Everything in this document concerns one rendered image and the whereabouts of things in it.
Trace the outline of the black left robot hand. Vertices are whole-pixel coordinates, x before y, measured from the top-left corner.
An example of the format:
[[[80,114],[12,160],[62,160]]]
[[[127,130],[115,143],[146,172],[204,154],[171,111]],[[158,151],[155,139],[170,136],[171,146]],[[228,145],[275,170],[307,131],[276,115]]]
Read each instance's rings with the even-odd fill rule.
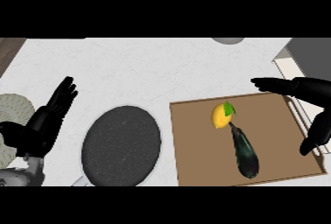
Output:
[[[0,122],[4,145],[16,148],[18,157],[43,158],[50,152],[64,118],[78,95],[75,87],[74,78],[68,76],[58,85],[47,104],[33,114],[27,125]]]

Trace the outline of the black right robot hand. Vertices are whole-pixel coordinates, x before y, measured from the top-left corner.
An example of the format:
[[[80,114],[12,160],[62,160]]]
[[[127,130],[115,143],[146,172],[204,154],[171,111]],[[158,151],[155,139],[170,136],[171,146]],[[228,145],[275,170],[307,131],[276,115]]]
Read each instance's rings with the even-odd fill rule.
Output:
[[[304,156],[331,139],[331,81],[307,77],[294,77],[291,80],[267,77],[253,78],[251,83],[262,92],[290,95],[324,109],[315,116],[307,138],[300,145],[300,153]]]

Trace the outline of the white tiered shelf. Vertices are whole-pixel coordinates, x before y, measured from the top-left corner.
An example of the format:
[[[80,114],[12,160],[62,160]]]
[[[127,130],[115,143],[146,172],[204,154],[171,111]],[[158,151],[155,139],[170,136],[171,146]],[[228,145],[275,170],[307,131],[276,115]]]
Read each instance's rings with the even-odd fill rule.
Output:
[[[310,118],[300,152],[306,155],[312,148],[324,145],[331,153],[331,81],[304,77],[287,48],[278,53],[273,61],[285,77],[285,80],[276,82],[275,92],[322,109]]]

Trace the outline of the brown wooden tray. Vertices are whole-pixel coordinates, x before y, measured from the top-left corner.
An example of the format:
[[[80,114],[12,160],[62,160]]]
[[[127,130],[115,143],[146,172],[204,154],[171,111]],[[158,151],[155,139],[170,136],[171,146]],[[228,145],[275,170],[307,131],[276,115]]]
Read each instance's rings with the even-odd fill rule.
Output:
[[[244,94],[170,105],[182,186],[247,186],[324,175],[324,156],[301,155],[307,122],[296,101]]]

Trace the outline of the dark grey flat panel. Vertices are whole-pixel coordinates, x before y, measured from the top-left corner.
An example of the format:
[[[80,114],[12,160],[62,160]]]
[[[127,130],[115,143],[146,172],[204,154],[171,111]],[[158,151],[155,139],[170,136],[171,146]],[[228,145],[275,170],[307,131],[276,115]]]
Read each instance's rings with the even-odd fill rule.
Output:
[[[304,76],[331,81],[331,38],[293,38],[285,48]]]

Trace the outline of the dark grey oval pan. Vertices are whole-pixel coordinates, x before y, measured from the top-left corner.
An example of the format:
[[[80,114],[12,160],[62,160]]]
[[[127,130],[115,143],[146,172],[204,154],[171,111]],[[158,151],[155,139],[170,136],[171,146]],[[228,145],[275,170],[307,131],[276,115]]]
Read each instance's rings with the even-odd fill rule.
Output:
[[[149,176],[161,153],[161,130],[149,112],[111,109],[93,122],[81,147],[84,175],[72,186],[136,186]]]

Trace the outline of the yellow lemon with leaf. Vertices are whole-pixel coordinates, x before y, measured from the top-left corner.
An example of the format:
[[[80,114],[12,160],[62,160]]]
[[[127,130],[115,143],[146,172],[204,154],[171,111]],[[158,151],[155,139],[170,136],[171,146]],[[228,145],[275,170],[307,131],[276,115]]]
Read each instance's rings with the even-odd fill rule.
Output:
[[[222,129],[229,124],[235,114],[233,105],[228,101],[214,107],[211,111],[211,124],[216,129]]]

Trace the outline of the grey round object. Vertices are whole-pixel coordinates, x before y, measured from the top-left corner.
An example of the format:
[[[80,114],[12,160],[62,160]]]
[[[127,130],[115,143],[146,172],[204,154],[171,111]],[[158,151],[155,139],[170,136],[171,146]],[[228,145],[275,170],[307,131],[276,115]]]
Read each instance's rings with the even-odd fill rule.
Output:
[[[211,38],[217,43],[225,45],[236,45],[244,41],[244,38]]]

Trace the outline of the brown wooden panel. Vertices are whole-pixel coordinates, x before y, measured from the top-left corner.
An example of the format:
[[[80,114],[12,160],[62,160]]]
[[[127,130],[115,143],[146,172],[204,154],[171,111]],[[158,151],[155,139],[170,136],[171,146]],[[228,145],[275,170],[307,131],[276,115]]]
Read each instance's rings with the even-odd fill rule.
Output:
[[[25,42],[27,38],[0,38],[0,77],[6,72]]]

